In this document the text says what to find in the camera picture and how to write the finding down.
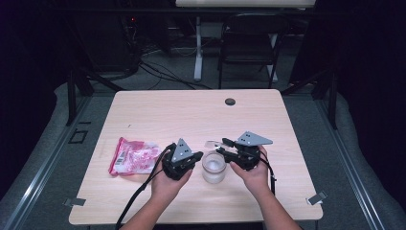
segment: person's left hand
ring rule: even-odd
[[[157,172],[162,170],[162,161],[156,169]],[[152,195],[151,198],[160,199],[161,202],[165,202],[169,205],[178,195],[180,189],[188,182],[192,175],[192,170],[187,171],[180,180],[173,180],[165,174],[165,172],[159,172],[152,179]]]

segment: person's hand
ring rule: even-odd
[[[259,146],[259,151],[267,155],[267,152],[263,146]],[[250,171],[243,170],[235,162],[230,162],[230,166],[233,171],[242,178],[245,186],[254,197],[258,197],[260,194],[270,191],[268,186],[268,167],[262,161],[259,161],[258,165]]]
[[[162,170],[162,161],[156,169],[157,172]],[[192,170],[187,171],[180,180],[173,180],[161,171],[152,179],[151,198],[160,199],[161,202],[169,205],[178,195],[180,189],[188,182],[192,175]]]

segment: person's forearm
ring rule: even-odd
[[[122,228],[150,230],[156,221],[169,206],[170,202],[151,198]]]
[[[300,229],[299,225],[285,211],[270,190],[254,195],[268,230]]]

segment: snack bag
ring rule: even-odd
[[[159,147],[151,142],[128,142],[121,137],[108,172],[111,175],[132,175],[151,173]]]

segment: glass jar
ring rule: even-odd
[[[202,159],[203,178],[211,183],[220,183],[226,175],[227,164],[224,161],[224,156],[216,151],[210,151],[204,154]]]

